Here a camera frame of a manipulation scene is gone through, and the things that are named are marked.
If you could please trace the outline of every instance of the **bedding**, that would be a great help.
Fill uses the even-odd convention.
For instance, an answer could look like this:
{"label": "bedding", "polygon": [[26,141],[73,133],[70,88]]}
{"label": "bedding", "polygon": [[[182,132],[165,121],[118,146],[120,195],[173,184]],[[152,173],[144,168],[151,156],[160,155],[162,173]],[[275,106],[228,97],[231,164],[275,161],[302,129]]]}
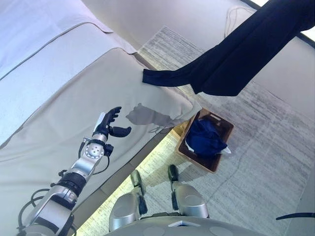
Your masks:
{"label": "bedding", "polygon": [[[142,71],[143,66],[134,56],[122,49],[110,50],[59,89],[0,149],[3,235],[17,232],[17,215],[31,194],[57,182],[58,172],[76,160],[82,138],[90,137],[100,112],[122,106],[113,125],[131,126],[132,131],[125,138],[109,138],[108,143],[114,146],[109,168],[90,179],[78,204],[127,163],[162,126],[188,120],[200,110],[177,88],[142,83]],[[132,123],[126,116],[140,103],[146,111],[169,119],[164,123],[151,122],[152,119],[147,124]],[[103,158],[96,171],[106,165]]]}
{"label": "bedding", "polygon": [[0,19],[0,145],[102,54],[136,52],[79,0],[4,0]]}

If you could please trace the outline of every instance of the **bed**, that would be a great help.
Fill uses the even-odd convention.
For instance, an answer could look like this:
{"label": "bed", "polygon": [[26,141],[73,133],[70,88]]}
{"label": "bed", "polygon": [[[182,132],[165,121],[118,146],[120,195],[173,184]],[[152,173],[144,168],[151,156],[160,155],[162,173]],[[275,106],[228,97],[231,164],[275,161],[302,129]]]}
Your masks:
{"label": "bed", "polygon": [[[17,40],[0,54],[6,64],[0,66],[2,235],[17,233],[18,213],[31,194],[56,183],[58,172],[76,160],[83,137],[91,135],[101,112],[122,106],[114,125],[131,126],[132,131],[125,138],[109,138],[114,146],[109,169],[90,179],[78,205],[160,130],[190,119],[201,109],[179,89],[142,83],[144,66],[131,55],[135,50],[80,1],[59,1],[59,7],[54,5],[58,1],[19,2],[31,6],[32,11],[40,9],[40,16],[47,16],[44,8],[50,16],[60,8],[71,14],[62,15],[66,27],[55,35],[46,37],[43,25],[36,34],[40,43],[27,47],[24,40]],[[15,14],[16,3],[1,2],[0,18]],[[27,24],[32,11],[19,12],[19,18],[13,17],[19,22],[9,21],[11,28],[0,28],[0,34],[10,30],[17,37],[20,28],[14,27],[21,21]],[[17,48],[27,50],[17,52]],[[15,53],[19,56],[12,59]],[[106,165],[103,159],[96,171]]]}

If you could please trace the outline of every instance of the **navy fabric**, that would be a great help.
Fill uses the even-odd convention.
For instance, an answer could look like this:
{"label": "navy fabric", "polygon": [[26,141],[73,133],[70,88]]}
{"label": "navy fabric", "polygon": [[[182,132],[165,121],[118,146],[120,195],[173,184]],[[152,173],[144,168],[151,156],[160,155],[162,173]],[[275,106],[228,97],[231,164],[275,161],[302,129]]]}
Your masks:
{"label": "navy fabric", "polygon": [[227,147],[209,120],[194,120],[186,136],[186,142],[200,157],[213,157]]}
{"label": "navy fabric", "polygon": [[175,71],[144,69],[143,82],[236,96],[300,31],[315,25],[315,0],[269,0],[219,45]]}

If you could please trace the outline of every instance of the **floor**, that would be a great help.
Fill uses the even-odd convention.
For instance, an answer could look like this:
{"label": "floor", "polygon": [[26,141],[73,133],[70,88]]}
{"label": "floor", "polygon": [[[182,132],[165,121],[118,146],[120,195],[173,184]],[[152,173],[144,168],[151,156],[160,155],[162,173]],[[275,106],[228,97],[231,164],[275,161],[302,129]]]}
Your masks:
{"label": "floor", "polygon": [[[196,50],[185,38],[168,28],[163,28],[144,48],[139,53],[159,69],[180,67],[181,63],[187,62],[185,59],[194,56],[191,53],[194,50],[195,56],[202,53],[201,49]],[[191,95],[189,88],[181,89]],[[193,184],[205,197],[211,218],[266,235],[285,235],[289,221],[277,222],[274,218],[296,210],[314,164],[314,134],[310,131],[314,125],[254,82],[236,98],[202,94],[196,99],[203,107],[235,124],[228,142],[233,154],[224,157],[217,174],[207,174],[174,153],[178,138],[169,135],[149,155],[151,158],[146,158],[138,168],[148,186],[148,203],[155,206],[149,214],[171,210],[168,195],[155,196],[168,190],[165,173],[167,165],[175,162],[183,180]],[[114,199],[106,201],[95,212],[87,222],[88,227],[80,229],[79,235],[106,232],[106,215],[110,206],[116,197],[130,188],[130,183],[120,186],[119,191],[113,194]]]}
{"label": "floor", "polygon": [[[217,2],[217,4],[221,4],[221,5],[223,4],[224,5],[223,7],[226,7],[226,8],[235,4],[234,0],[225,0],[225,1],[215,0],[215,1]],[[119,1],[112,1],[112,0],[105,0],[105,1],[85,0],[84,2],[97,17],[99,17],[101,20],[106,22],[108,26],[110,26],[113,30],[115,30],[117,33],[122,35],[136,48],[140,48],[158,30],[160,30],[161,26],[163,25],[168,25],[170,28],[174,29],[177,33],[179,33],[184,38],[188,39],[190,42],[197,45],[201,49],[211,48],[214,45],[218,44],[221,40],[223,40],[223,34],[212,34],[212,31],[214,29],[220,30],[224,28],[226,15],[222,13],[221,11],[213,10],[213,8],[209,7],[209,5],[205,3],[205,1],[198,1],[199,6],[200,5],[203,6],[202,8],[200,8],[200,7],[197,7],[198,6],[197,4],[191,4],[191,1],[189,0],[183,0],[180,3],[178,0],[175,0],[175,1],[172,1],[172,3],[168,5],[167,9],[161,7],[161,2],[165,3],[164,1],[134,0],[134,1],[123,1],[124,4],[118,4]],[[177,8],[178,4],[181,4],[182,9],[185,9],[185,11],[178,10]],[[137,7],[134,7],[133,5],[141,5],[141,8],[139,9]],[[153,14],[154,16],[163,15],[164,18],[155,17],[154,21],[147,20],[150,18],[151,12],[154,12]],[[194,32],[198,32],[198,33],[191,33],[191,25],[193,25]],[[233,99],[231,99],[230,101],[214,99],[213,102],[217,103],[217,107],[216,108],[212,107],[212,108],[218,109],[219,112],[220,112],[219,105],[224,106],[226,109],[230,109],[231,116],[233,115],[233,112],[237,112],[237,107],[234,107],[234,108],[227,107],[228,105],[233,105]],[[267,120],[264,120],[264,118],[259,118],[259,117],[252,117],[252,118],[257,119],[257,123],[256,123],[257,125],[259,125],[259,122],[261,122],[260,125],[265,125],[265,126],[267,125]],[[288,124],[299,126],[298,120],[292,120],[292,119],[290,120],[290,113],[286,112],[283,118],[288,122]],[[242,120],[239,120],[238,122],[240,126],[243,127],[244,129],[250,130],[252,128],[252,127],[247,127],[245,125],[245,122]],[[312,131],[311,133],[314,134],[314,128],[312,126],[311,126],[311,131]],[[297,208],[297,212],[315,211],[314,178],[315,178],[315,174],[314,174],[314,168],[313,168],[310,174],[309,180],[307,181],[307,178],[306,178],[306,180],[304,181],[304,184],[306,184],[306,189],[305,189],[304,194],[300,196],[301,202]],[[291,221],[291,224],[289,225],[286,233],[282,235],[287,235],[287,236],[310,235],[307,233],[307,232],[310,232],[310,230],[314,231],[314,220],[294,219]]]}

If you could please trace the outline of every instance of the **black pants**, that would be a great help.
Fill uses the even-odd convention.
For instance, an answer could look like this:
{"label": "black pants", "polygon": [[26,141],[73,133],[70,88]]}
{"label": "black pants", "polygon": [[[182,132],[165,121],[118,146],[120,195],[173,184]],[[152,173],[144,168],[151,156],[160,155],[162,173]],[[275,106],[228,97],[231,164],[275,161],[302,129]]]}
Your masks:
{"label": "black pants", "polygon": [[315,0],[269,0],[219,45],[175,71],[144,69],[143,82],[236,96],[300,31],[315,25]]}

